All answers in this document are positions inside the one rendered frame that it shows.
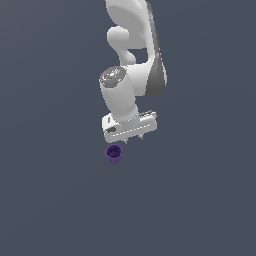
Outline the small purple cup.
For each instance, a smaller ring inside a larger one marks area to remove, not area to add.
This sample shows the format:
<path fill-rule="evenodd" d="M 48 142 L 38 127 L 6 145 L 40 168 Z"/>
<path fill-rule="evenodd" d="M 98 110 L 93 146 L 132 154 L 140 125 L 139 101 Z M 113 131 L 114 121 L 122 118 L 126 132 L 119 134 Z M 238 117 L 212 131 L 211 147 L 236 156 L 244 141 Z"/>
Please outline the small purple cup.
<path fill-rule="evenodd" d="M 109 162 L 118 164 L 122 160 L 123 150 L 118 144 L 111 144 L 105 150 L 105 155 Z"/>

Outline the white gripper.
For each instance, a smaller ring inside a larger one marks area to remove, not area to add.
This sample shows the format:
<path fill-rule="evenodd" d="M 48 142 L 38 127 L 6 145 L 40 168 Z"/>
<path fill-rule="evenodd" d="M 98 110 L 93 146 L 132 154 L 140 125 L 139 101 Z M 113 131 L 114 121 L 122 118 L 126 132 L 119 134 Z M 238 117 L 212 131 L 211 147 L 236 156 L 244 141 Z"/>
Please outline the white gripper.
<path fill-rule="evenodd" d="M 138 113 L 133 119 L 125 122 L 117 121 L 112 114 L 102 118 L 103 135 L 107 143 L 124 141 L 129 143 L 131 137 L 138 136 L 140 140 L 144 139 L 144 134 L 157 129 L 157 114 L 150 110 Z"/>

